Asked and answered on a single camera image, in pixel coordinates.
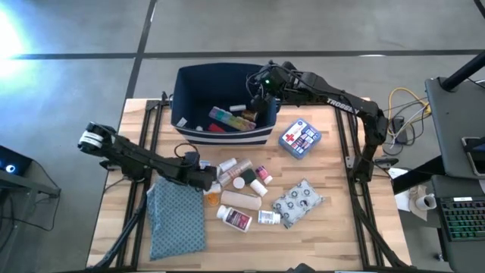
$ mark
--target pill organizer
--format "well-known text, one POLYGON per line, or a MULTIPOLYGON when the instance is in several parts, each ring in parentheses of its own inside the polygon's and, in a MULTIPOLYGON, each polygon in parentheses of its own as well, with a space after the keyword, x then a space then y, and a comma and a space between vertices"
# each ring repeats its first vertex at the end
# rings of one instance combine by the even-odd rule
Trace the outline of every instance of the pill organizer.
POLYGON ((215 106, 209 112, 209 117, 241 131, 253 130, 256 128, 256 123, 247 121, 241 117, 234 117, 233 114, 228 111, 224 111, 215 106))

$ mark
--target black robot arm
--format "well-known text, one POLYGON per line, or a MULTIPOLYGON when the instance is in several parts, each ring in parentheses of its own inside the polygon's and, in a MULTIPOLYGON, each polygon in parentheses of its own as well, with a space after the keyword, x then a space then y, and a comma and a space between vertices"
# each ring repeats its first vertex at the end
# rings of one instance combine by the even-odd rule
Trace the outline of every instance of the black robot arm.
POLYGON ((88 124, 77 147, 81 152, 107 158, 107 161, 100 163, 101 166, 120 166, 121 172, 134 181, 143 180, 150 168, 170 182, 203 190, 210 190, 212 181, 217 179, 216 168, 199 167, 200 154, 197 151, 164 158, 117 135, 114 128, 92 122, 88 124))
POLYGON ((298 71, 288 61, 283 65, 270 61, 258 73, 248 78, 246 86, 250 93, 251 85, 258 86, 258 94, 252 101, 253 108, 258 112, 264 111, 272 98, 278 98, 282 102, 297 106, 331 105, 361 118, 365 145, 361 155, 355 157, 352 174, 356 182, 371 180, 374 170, 372 158, 377 147, 385 142, 388 127, 388 120, 376 102, 332 87, 324 78, 312 72, 298 71))

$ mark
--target white patterned pouch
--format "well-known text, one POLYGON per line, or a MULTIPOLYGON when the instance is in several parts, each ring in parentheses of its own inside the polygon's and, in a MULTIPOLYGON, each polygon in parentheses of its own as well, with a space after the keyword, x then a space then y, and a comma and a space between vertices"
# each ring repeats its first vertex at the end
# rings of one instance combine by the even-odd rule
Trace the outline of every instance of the white patterned pouch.
POLYGON ((325 198, 319 195, 306 179, 303 179, 271 206, 274 212, 281 214, 281 221, 285 228, 291 228, 324 200, 325 198))

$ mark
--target white pill bottle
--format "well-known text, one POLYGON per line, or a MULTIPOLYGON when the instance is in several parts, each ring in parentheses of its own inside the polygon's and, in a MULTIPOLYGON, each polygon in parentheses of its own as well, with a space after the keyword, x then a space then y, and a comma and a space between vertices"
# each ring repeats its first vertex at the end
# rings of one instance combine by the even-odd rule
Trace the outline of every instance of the white pill bottle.
POLYGON ((222 219, 222 222, 229 226, 236 228, 238 231, 247 232, 249 225, 251 225, 252 217, 237 211, 233 208, 227 208, 224 205, 219 207, 217 217, 222 219))

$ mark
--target fabric storage basket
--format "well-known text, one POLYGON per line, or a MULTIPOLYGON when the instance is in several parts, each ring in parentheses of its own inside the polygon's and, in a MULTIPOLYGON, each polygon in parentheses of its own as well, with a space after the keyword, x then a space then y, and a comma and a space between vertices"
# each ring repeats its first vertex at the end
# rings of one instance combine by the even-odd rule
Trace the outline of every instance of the fabric storage basket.
POLYGON ((209 117, 214 106, 229 111, 231 105, 251 105, 252 97, 246 90, 247 76, 258 72, 256 64, 200 64, 182 67, 177 74, 172 99, 171 124, 190 143, 208 145, 265 144, 276 123, 275 100, 265 113, 260 113, 254 130, 240 131, 209 117), (184 118, 186 123, 177 126, 184 118), (216 124, 225 132, 207 131, 216 124))

